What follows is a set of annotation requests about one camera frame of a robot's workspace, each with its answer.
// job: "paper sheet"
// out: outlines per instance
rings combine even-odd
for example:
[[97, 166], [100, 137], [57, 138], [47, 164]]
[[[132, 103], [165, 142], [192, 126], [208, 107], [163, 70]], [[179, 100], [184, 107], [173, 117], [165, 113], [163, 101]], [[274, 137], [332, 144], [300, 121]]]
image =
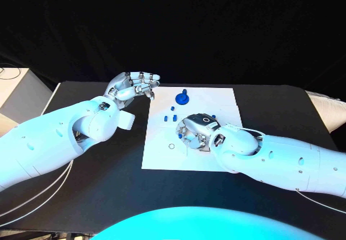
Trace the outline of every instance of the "paper sheet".
[[[189, 103], [179, 105], [176, 95], [184, 89], [188, 90]], [[221, 125], [231, 123], [243, 127], [234, 89], [207, 87], [155, 89], [155, 101], [150, 102], [149, 109], [143, 169], [225, 172], [211, 152], [188, 148], [176, 135], [179, 122], [198, 113], [215, 115]]]

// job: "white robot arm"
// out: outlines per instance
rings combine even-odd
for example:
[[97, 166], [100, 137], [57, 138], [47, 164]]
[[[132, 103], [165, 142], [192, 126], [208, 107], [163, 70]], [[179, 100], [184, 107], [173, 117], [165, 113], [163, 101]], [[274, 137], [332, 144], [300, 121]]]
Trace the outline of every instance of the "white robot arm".
[[221, 126], [217, 119], [202, 113], [185, 118], [176, 128], [188, 147], [211, 151], [230, 173], [244, 173], [292, 191], [346, 198], [346, 153], [261, 132], [256, 137], [248, 131], [231, 124]]
[[11, 130], [0, 138], [0, 191], [64, 166], [110, 139], [117, 127], [132, 129], [136, 116], [122, 109], [136, 96], [155, 99], [152, 89], [159, 80], [152, 73], [123, 72], [111, 80], [104, 96], [31, 119]]

